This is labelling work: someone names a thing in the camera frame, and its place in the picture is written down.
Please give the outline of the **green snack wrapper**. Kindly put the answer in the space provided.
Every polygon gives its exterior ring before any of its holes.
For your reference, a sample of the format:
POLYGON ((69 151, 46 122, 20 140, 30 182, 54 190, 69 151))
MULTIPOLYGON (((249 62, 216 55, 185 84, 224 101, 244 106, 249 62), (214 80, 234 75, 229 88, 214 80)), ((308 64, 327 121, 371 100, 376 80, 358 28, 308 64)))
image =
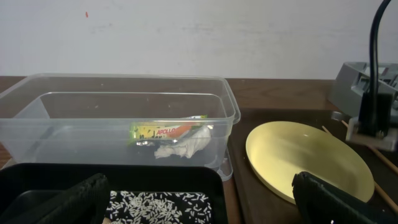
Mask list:
POLYGON ((179 140, 208 139, 211 138, 212 126, 202 123, 207 115, 196 115, 178 118, 176 121, 146 121, 131 123, 129 127, 129 139, 127 145, 139 143, 154 144, 161 141, 166 144, 174 144, 179 140))

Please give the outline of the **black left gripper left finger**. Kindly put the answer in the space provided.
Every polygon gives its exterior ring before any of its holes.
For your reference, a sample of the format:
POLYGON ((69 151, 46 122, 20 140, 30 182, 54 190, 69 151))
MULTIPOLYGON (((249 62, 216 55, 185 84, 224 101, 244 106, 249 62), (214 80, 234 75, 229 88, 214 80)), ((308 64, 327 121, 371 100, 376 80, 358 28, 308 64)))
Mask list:
POLYGON ((109 182, 95 174, 66 190, 30 190, 1 214, 1 223, 102 223, 110 201, 109 182))

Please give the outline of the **white rice pile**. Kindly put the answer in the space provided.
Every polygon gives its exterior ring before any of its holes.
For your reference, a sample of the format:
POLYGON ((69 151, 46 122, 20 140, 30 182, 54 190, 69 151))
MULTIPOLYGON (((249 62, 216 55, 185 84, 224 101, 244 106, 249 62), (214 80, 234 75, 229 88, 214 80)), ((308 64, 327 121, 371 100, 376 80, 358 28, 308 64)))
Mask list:
POLYGON ((210 198, 203 193, 111 191, 106 224, 213 223, 210 198))

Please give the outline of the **white tissue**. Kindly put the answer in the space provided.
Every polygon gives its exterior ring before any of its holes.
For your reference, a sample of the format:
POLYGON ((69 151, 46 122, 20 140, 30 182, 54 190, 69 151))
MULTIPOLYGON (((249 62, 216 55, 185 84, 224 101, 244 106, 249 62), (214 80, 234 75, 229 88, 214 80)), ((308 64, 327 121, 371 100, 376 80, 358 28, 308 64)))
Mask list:
POLYGON ((189 138, 176 143, 160 146, 154 153, 156 159, 177 155, 190 159, 197 151, 203 150, 211 140, 213 126, 202 126, 189 138))

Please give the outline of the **yellow plate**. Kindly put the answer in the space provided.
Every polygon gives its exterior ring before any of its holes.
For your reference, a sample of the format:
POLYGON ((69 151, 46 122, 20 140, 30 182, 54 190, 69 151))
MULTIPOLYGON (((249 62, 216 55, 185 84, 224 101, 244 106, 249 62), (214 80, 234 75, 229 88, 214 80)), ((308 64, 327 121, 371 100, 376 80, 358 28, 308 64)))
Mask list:
POLYGON ((294 175, 309 172, 368 202, 373 175, 360 155, 338 138, 306 124, 272 121, 254 128, 246 154, 258 179, 280 198, 294 203, 294 175))

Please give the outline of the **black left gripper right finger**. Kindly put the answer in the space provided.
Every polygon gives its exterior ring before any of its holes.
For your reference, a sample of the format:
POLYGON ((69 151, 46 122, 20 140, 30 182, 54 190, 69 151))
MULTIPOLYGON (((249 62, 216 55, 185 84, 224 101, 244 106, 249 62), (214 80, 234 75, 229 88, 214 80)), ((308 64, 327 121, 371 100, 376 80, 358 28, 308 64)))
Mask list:
POLYGON ((309 172, 295 174, 292 187, 295 204, 305 223, 397 223, 397 217, 373 209, 309 172))

